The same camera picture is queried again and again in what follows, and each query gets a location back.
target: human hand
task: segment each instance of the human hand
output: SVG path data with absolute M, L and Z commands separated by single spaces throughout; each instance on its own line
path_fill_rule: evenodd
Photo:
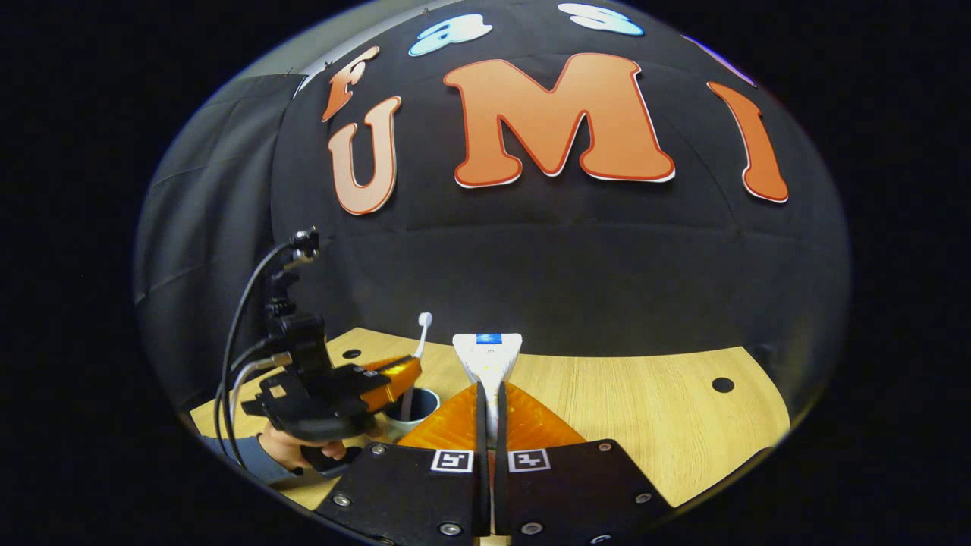
M 344 442 L 335 440 L 331 442 L 307 442 L 295 438 L 282 430 L 277 430 L 273 425 L 267 423 L 263 433 L 259 435 L 259 445 L 271 459 L 280 464 L 287 470 L 295 468 L 313 468 L 300 453 L 301 446 L 320 448 L 324 455 L 339 461 L 344 458 L 348 450 L 344 447 Z

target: letter cutout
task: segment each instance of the letter cutout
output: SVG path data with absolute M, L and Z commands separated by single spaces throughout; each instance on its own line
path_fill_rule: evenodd
M 593 30 L 609 30 L 628 36 L 644 36 L 644 29 L 630 22 L 630 18 L 607 8 L 598 8 L 588 4 L 560 4 L 561 12 L 570 14 L 570 20 L 592 28 Z
M 461 44 L 482 38 L 489 30 L 492 30 L 492 25 L 483 24 L 483 17 L 479 14 L 452 17 L 424 29 L 419 34 L 419 40 L 408 50 L 408 55 L 417 57 L 440 50 L 448 44 Z
M 374 176 L 367 186 L 354 177 L 352 139 L 357 123 L 350 123 L 330 137 L 327 149 L 334 163 L 334 189 L 337 200 L 349 213 L 359 216 L 373 213 L 387 203 L 397 178 L 397 157 L 394 153 L 394 113 L 401 106 L 401 97 L 380 102 L 364 116 L 371 127 L 374 149 Z
M 738 76 L 739 78 L 741 78 L 742 80 L 744 80 L 746 84 L 751 85 L 752 87 L 758 88 L 758 85 L 756 85 L 755 82 L 752 81 L 752 78 L 749 78 L 745 74 L 742 74 L 741 72 L 739 72 L 738 69 L 735 68 L 734 66 L 732 66 L 731 63 L 728 62 L 723 56 L 715 53 L 712 50 L 709 50 L 708 48 L 705 47 L 704 44 L 702 44 L 702 43 L 700 43 L 700 42 L 698 42 L 696 40 L 692 40 L 688 36 L 685 36 L 684 34 L 682 34 L 681 37 L 684 38 L 685 40 L 688 40 L 689 42 L 693 43 L 695 46 L 701 48 L 702 51 L 704 51 L 705 53 L 707 53 L 714 60 L 716 60 L 719 63 L 721 63 L 721 66 L 727 68 L 728 70 L 731 71 L 732 74 L 734 74 L 735 76 Z
M 327 97 L 327 109 L 320 117 L 321 122 L 333 118 L 334 114 L 337 114 L 337 111 L 344 108 L 344 105 L 351 100 L 354 92 L 348 90 L 348 85 L 357 85 L 364 75 L 364 61 L 376 57 L 380 50 L 378 46 L 368 48 L 330 79 L 330 96 Z
M 788 187 L 779 172 L 772 141 L 762 124 L 761 111 L 745 95 L 730 87 L 708 82 L 708 88 L 725 101 L 742 133 L 742 144 L 748 162 L 742 171 L 745 189 L 755 197 L 775 203 L 788 201 Z
M 601 180 L 670 180 L 674 161 L 657 143 L 637 85 L 640 71 L 636 62 L 623 57 L 578 53 L 567 59 L 556 85 L 547 91 L 505 60 L 452 70 L 444 82 L 457 87 L 462 97 L 466 150 L 455 181 L 464 188 L 478 188 L 519 177 L 522 162 L 506 153 L 503 121 L 544 174 L 558 175 L 584 116 L 590 147 L 580 156 L 580 165 L 588 175 Z

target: orange letter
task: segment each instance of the orange letter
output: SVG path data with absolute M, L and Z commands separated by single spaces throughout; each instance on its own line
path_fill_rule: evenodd
M 556 176 L 586 116 L 590 148 L 580 156 L 588 175 L 602 180 L 664 182 L 674 161 L 661 151 L 635 76 L 636 62 L 601 53 L 566 61 L 552 91 L 499 59 L 452 70 L 445 85 L 457 87 L 465 116 L 465 161 L 455 181 L 465 188 L 508 184 L 522 162 L 506 154 L 501 121 L 516 134 L 547 176 Z
M 355 60 L 348 63 L 340 72 L 330 79 L 330 96 L 327 98 L 327 110 L 323 112 L 320 121 L 331 119 L 337 111 L 344 108 L 344 105 L 351 100 L 353 91 L 348 91 L 348 85 L 356 85 L 357 81 L 364 75 L 364 61 L 373 59 L 378 55 L 381 48 L 372 46 L 359 55 Z
M 327 149 L 334 161 L 334 189 L 337 191 L 337 200 L 344 210 L 353 215 L 377 211 L 394 190 L 398 168 L 394 155 L 394 119 L 391 115 L 399 106 L 401 97 L 391 97 L 364 116 L 364 123 L 371 127 L 374 147 L 374 177 L 367 186 L 361 186 L 354 178 L 351 139 L 357 132 L 357 123 L 345 125 L 327 143 Z
M 708 82 L 708 88 L 725 101 L 742 131 L 742 144 L 749 162 L 742 171 L 745 189 L 755 197 L 776 203 L 788 201 L 786 181 L 779 173 L 779 163 L 758 107 L 745 95 L 724 85 Z

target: white cup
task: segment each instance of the white cup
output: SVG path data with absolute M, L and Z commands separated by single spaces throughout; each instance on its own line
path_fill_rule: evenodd
M 398 440 L 403 438 L 405 434 L 411 432 L 413 428 L 417 427 L 419 423 L 424 421 L 425 418 L 427 418 L 432 414 L 432 412 L 441 406 L 442 399 L 438 397 L 438 394 L 428 389 L 415 387 L 414 392 L 412 393 L 413 418 L 410 421 L 399 421 L 395 419 L 401 415 L 400 401 L 397 405 L 391 406 L 385 410 L 385 418 L 387 419 L 387 438 L 391 440 L 391 443 L 398 443 Z

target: wooden table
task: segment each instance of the wooden table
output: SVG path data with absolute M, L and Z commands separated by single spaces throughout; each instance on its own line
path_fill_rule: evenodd
M 356 363 L 412 353 L 418 341 L 356 328 L 327 343 L 335 365 L 344 351 L 358 349 Z M 523 340 L 528 350 L 529 340 Z M 443 403 L 469 385 L 451 345 L 426 343 L 422 373 L 416 381 Z M 242 387 L 240 400 L 252 399 L 263 379 Z M 717 392 L 719 377 L 734 383 Z M 678 506 L 704 492 L 747 461 L 774 446 L 788 432 L 782 396 L 755 360 L 741 347 L 660 357 L 573 358 L 521 354 L 509 381 L 541 401 L 586 440 L 619 442 L 662 495 Z M 237 437 L 261 432 L 266 418 L 237 406 Z M 191 412 L 199 431 L 215 436 L 213 402 Z M 384 415 L 378 421 L 386 423 Z M 361 435 L 345 441 L 365 446 L 386 436 Z M 295 477 L 275 486 L 311 510 L 340 478 Z M 484 538 L 482 544 L 504 544 Z

